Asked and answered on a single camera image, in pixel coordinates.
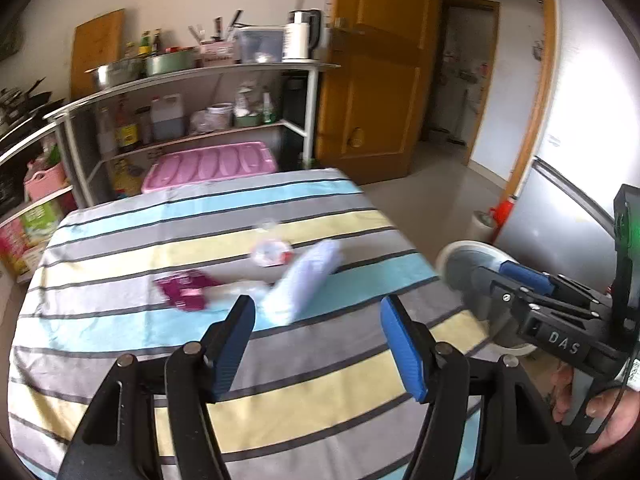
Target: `yellow stripe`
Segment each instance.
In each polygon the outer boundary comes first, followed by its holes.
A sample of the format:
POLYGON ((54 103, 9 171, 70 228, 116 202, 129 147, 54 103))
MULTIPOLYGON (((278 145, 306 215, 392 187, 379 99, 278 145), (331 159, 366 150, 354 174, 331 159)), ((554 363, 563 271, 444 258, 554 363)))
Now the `yellow stripe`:
MULTIPOLYGON (((486 337, 482 326, 462 311, 431 332, 461 352, 486 337)), ((43 396, 23 384, 9 383, 9 411, 71 439, 86 406, 43 396)), ((391 352, 373 356, 330 374, 263 394, 209 406, 209 415, 223 453, 255 449, 325 430, 370 412, 404 392, 391 352)), ((166 408, 156 408, 160 455, 171 456, 166 408)))
MULTIPOLYGON (((290 222, 281 225, 278 232, 291 244, 299 244, 391 225, 379 211, 354 211, 290 222)), ((51 267, 39 267, 34 274, 33 284, 60 286, 242 256, 254 248, 257 235, 255 230, 238 231, 158 244, 81 262, 63 262, 51 267)))

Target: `silver refrigerator door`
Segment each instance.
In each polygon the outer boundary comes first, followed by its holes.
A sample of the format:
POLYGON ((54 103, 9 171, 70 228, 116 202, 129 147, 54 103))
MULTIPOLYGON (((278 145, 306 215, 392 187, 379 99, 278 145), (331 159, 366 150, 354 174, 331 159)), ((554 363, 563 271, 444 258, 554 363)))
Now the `silver refrigerator door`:
POLYGON ((559 0, 558 79, 539 158, 613 214, 640 186, 640 60, 601 0, 559 0))
POLYGON ((613 218, 542 160, 533 162, 494 245, 523 265, 601 292, 616 273, 613 218))

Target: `yellow label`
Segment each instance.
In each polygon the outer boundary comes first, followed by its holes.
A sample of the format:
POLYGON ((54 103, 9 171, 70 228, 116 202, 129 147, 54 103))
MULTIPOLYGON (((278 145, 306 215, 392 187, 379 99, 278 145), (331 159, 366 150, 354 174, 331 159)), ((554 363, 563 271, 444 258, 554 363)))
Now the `yellow label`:
POLYGON ((129 146, 138 142, 138 125, 127 124, 118 130, 118 140, 121 146, 129 146))

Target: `refrigerator handle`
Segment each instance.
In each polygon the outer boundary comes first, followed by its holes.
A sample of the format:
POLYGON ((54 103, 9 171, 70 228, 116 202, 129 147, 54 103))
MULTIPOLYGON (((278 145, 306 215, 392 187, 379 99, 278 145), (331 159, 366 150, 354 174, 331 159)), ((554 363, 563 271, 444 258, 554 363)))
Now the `refrigerator handle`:
POLYGON ((532 168, 540 175, 545 177, 554 186, 562 190, 566 195, 571 197, 582 209, 584 209, 612 238, 613 218, 585 192, 578 188, 572 182, 569 182, 562 174, 558 173, 553 167, 548 165, 544 160, 535 157, 532 168))

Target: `pink basket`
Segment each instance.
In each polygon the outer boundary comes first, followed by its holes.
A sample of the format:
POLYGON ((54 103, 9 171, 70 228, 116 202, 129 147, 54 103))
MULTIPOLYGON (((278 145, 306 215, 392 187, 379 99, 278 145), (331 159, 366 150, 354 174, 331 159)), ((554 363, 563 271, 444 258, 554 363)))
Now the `pink basket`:
POLYGON ((277 170, 273 155, 262 142, 196 148, 161 156, 146 174, 142 193, 277 170))
POLYGON ((36 171, 30 180, 24 183, 24 189, 31 200, 38 200, 65 187, 66 174, 62 162, 48 170, 36 171))

